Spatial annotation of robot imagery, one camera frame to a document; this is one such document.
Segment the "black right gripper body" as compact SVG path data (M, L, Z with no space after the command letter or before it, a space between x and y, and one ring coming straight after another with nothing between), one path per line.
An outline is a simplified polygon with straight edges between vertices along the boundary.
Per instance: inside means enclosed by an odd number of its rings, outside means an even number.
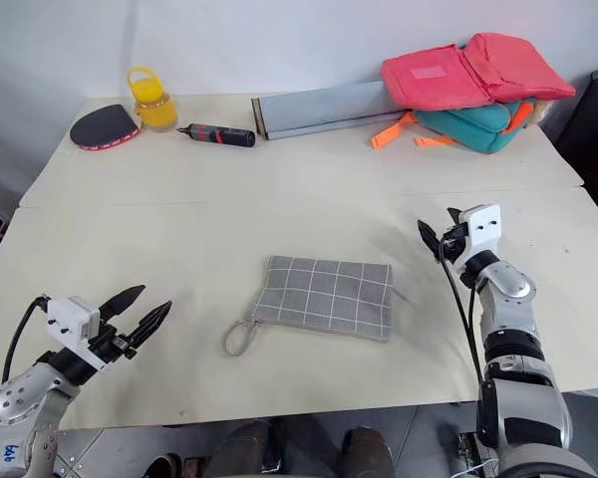
M441 249L444 257L455 261L465 249L465 238L468 236L468 226L460 223L450 228L441 239Z

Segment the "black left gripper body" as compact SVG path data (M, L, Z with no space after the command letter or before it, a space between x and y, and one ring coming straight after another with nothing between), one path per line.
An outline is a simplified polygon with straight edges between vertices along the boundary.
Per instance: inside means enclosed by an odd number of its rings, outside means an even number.
M134 334L119 334L114 326L100 324L98 334L89 340L89 351L103 362L132 359L137 354Z

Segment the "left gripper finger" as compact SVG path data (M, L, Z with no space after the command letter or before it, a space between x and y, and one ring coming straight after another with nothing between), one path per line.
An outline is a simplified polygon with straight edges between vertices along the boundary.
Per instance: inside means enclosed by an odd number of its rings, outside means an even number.
M128 336L129 346L138 349L152 334L154 334L168 315L172 301L154 308L148 312L139 322L138 326Z
M145 285L133 286L108 299L99 307L100 321L108 322L111 318L123 313L130 305L134 303L134 301L145 288Z

